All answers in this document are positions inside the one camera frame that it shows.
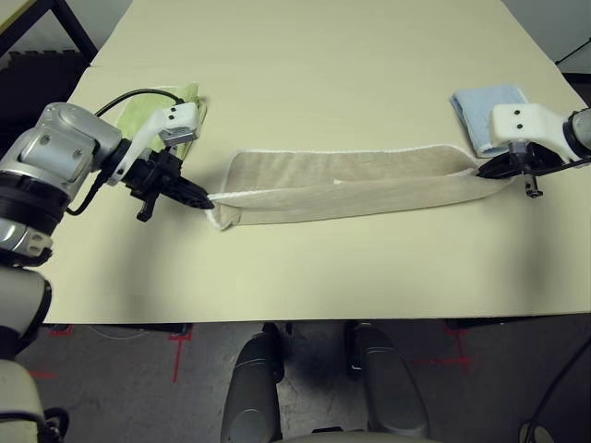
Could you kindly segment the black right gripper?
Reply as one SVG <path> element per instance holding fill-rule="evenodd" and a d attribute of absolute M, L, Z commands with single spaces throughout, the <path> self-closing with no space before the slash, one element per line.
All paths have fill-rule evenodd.
<path fill-rule="evenodd" d="M 583 147 L 579 160 L 563 160 L 550 149 L 533 142 L 511 142 L 510 154 L 501 154 L 482 164 L 477 176 L 485 179 L 502 180 L 514 176 L 514 166 L 525 179 L 525 193 L 529 198 L 544 195 L 537 185 L 537 178 L 555 174 L 572 168 L 587 166 L 590 163 L 590 149 Z"/>

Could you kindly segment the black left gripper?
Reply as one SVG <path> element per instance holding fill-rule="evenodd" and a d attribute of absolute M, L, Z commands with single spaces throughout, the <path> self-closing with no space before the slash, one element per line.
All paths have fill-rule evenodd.
<path fill-rule="evenodd" d="M 207 210 L 211 201 L 201 186 L 180 177 L 182 161 L 168 151 L 149 154 L 147 160 L 137 159 L 123 178 L 130 195 L 142 201 L 137 219 L 147 222 L 160 195 L 190 208 Z"/>

